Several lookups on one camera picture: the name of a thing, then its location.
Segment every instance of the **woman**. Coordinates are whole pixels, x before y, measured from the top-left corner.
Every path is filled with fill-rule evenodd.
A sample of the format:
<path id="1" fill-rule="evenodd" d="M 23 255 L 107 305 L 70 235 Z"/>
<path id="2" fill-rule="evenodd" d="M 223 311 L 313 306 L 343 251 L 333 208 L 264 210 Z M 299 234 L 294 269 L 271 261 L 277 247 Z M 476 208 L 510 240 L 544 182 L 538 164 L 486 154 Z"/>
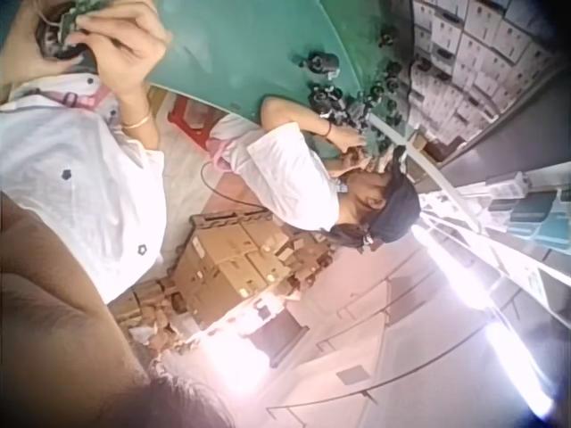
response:
<path id="1" fill-rule="evenodd" d="M 291 226 L 324 231 L 349 247 L 404 236 L 420 212 L 418 194 L 400 170 L 404 148 L 395 151 L 386 172 L 366 172 L 361 160 L 346 156 L 322 161 L 302 131 L 325 137 L 343 153 L 364 144 L 351 128 L 268 97 L 261 106 L 261 128 L 230 114 L 212 129 L 209 148 L 217 163 L 225 161 L 264 206 Z M 335 180 L 340 176 L 346 178 L 344 192 Z"/>

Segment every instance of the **cable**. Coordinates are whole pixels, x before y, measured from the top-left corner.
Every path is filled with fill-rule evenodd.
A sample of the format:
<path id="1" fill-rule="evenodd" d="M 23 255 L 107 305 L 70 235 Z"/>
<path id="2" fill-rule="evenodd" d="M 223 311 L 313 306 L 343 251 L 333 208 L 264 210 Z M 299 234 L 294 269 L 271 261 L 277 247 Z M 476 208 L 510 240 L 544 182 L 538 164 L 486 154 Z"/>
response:
<path id="1" fill-rule="evenodd" d="M 501 306 L 501 310 L 504 310 L 508 305 L 511 304 L 511 302 L 521 293 L 521 289 L 517 289 L 516 292 L 514 292 L 514 294 L 509 298 L 509 300 L 504 303 Z M 329 401 L 336 401 L 338 399 L 346 399 L 348 397 L 353 397 L 355 395 L 364 395 L 367 396 L 369 391 L 373 391 L 373 390 L 377 390 L 379 388 L 382 388 L 390 383 L 394 383 L 396 381 L 400 381 L 401 379 L 413 375 L 416 372 L 419 372 L 420 370 L 422 370 L 423 368 L 426 368 L 428 366 L 431 366 L 433 363 L 435 363 L 436 361 L 446 357 L 447 355 L 449 355 L 450 353 L 452 353 L 454 350 L 456 350 L 457 348 L 459 348 L 460 346 L 462 346 L 464 343 L 468 342 L 470 339 L 472 339 L 474 336 L 476 336 L 478 333 L 480 333 L 482 330 L 484 330 L 484 328 L 488 325 L 488 323 L 484 323 L 482 325 L 480 325 L 476 330 L 474 330 L 472 333 L 470 333 L 468 336 L 466 336 L 464 339 L 462 339 L 460 342 L 456 343 L 454 346 L 451 346 L 450 348 L 448 348 L 447 350 L 445 350 L 444 352 L 441 352 L 440 354 L 438 354 L 436 357 L 433 357 L 431 359 L 429 359 L 427 362 L 421 364 L 420 366 L 416 366 L 412 369 L 410 369 L 407 372 L 404 372 L 402 374 L 399 374 L 395 377 L 392 377 L 391 379 L 388 379 L 384 382 L 381 383 L 377 383 L 376 385 L 373 386 L 369 386 L 368 388 L 364 388 L 362 390 L 359 391 L 354 391 L 354 392 L 349 392 L 347 394 L 344 395 L 338 395 L 336 397 L 329 397 L 328 399 L 317 399 L 315 401 L 309 401 L 307 403 L 298 403 L 298 404 L 291 404 L 291 405 L 284 405 L 284 406 L 271 406 L 271 407 L 266 407 L 266 410 L 270 411 L 270 410 L 277 410 L 279 408 L 296 408 L 296 407 L 305 407 L 305 406 L 311 406 L 314 404 L 322 404 L 322 403 L 328 403 Z"/>
<path id="2" fill-rule="evenodd" d="M 37 13 L 37 16 L 39 16 L 40 19 L 41 19 L 43 22 L 45 22 L 47 25 L 49 25 L 49 26 L 51 26 L 51 27 L 57 27 L 57 28 L 59 28 L 59 27 L 62 26 L 62 24 L 60 24 L 60 23 L 58 23 L 58 22 L 52 22 L 52 21 L 50 21 L 50 20 L 48 20 L 48 19 L 46 18 L 46 16 L 44 15 L 44 13 L 43 13 L 43 12 L 41 11 L 41 9 L 37 6 L 37 0 L 32 0 L 32 5 L 33 5 L 33 7 L 34 7 L 34 10 L 35 10 L 36 13 Z"/>
<path id="3" fill-rule="evenodd" d="M 231 198 L 230 196 L 226 196 L 225 194 L 220 193 L 220 192 L 219 192 L 218 190 L 216 190 L 214 187 L 212 187 L 211 185 L 209 185 L 209 184 L 206 182 L 206 179 L 204 178 L 204 169 L 206 168 L 207 165 L 211 165 L 211 164 L 212 164 L 211 161 L 208 161 L 208 162 L 206 162 L 206 163 L 203 164 L 203 167 L 200 168 L 200 178 L 201 178 L 201 180 L 203 181 L 204 185 L 205 185 L 206 187 L 208 187 L 213 193 L 217 194 L 220 198 L 227 199 L 227 200 L 232 201 L 232 202 L 234 202 L 234 203 L 240 203 L 240 204 L 245 205 L 245 206 L 247 206 L 247 207 L 261 208 L 261 209 L 263 209 L 263 210 L 266 210 L 266 209 L 267 209 L 266 207 L 262 207 L 261 205 L 258 205 L 257 203 L 250 203 L 250 202 L 239 201 L 238 199 L 234 199 L 234 198 Z"/>

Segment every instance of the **wire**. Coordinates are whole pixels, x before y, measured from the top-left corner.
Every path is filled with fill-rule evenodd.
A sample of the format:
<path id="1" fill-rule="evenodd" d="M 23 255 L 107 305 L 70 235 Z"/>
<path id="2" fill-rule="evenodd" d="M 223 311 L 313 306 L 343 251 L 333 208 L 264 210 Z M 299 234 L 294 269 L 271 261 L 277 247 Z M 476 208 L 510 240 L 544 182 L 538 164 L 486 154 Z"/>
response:
<path id="1" fill-rule="evenodd" d="M 203 167 L 200 168 L 200 178 L 201 178 L 201 180 L 203 181 L 204 185 L 205 185 L 206 187 L 208 187 L 213 193 L 217 194 L 217 195 L 218 195 L 219 197 L 221 197 L 221 198 L 227 199 L 227 200 L 232 201 L 232 202 L 234 202 L 234 203 L 239 203 L 239 204 L 245 205 L 245 206 L 247 206 L 247 207 L 261 208 L 261 209 L 263 209 L 263 210 L 266 210 L 266 209 L 267 209 L 266 207 L 262 207 L 261 205 L 258 205 L 257 203 L 244 202 L 244 201 L 239 201 L 238 199 L 231 198 L 230 196 L 227 196 L 227 195 L 225 195 L 225 194 L 219 192 L 219 191 L 216 190 L 214 187 L 212 187 L 211 185 L 209 185 L 209 184 L 206 182 L 206 179 L 204 178 L 204 169 L 205 169 L 208 165 L 211 165 L 211 164 L 212 164 L 211 161 L 206 162 L 206 163 L 203 164 Z"/>
<path id="2" fill-rule="evenodd" d="M 41 11 L 41 9 L 38 7 L 37 5 L 37 0 L 32 0 L 32 5 L 34 7 L 34 10 L 36 11 L 37 16 L 40 17 L 40 19 L 45 22 L 47 25 L 51 26 L 51 27 L 61 27 L 62 24 L 58 23 L 58 22 L 52 22 L 50 20 L 48 20 L 46 18 L 46 16 L 44 15 L 44 13 Z"/>

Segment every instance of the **pallet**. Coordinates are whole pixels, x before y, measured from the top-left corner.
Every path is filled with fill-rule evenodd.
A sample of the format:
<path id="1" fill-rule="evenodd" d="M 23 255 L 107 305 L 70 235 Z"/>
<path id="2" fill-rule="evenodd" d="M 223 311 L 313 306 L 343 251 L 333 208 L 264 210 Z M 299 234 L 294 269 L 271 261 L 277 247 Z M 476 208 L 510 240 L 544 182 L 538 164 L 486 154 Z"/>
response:
<path id="1" fill-rule="evenodd" d="M 191 234 L 197 229 L 212 229 L 239 223 L 252 223 L 255 221 L 270 220 L 272 213 L 265 208 L 250 208 L 248 210 L 229 210 L 198 214 L 191 216 L 188 221 L 192 226 Z"/>

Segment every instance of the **green circuit board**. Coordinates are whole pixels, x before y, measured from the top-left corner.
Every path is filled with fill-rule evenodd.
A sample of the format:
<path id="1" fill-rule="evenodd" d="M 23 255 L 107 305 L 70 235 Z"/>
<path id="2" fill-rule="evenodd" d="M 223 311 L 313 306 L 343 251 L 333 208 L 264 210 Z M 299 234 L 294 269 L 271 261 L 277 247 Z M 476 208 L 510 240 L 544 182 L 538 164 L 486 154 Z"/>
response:
<path id="1" fill-rule="evenodd" d="M 79 15 L 103 9 L 110 2 L 111 0 L 75 0 L 75 6 L 62 15 L 58 41 L 63 43 L 69 34 L 78 29 L 75 20 Z"/>

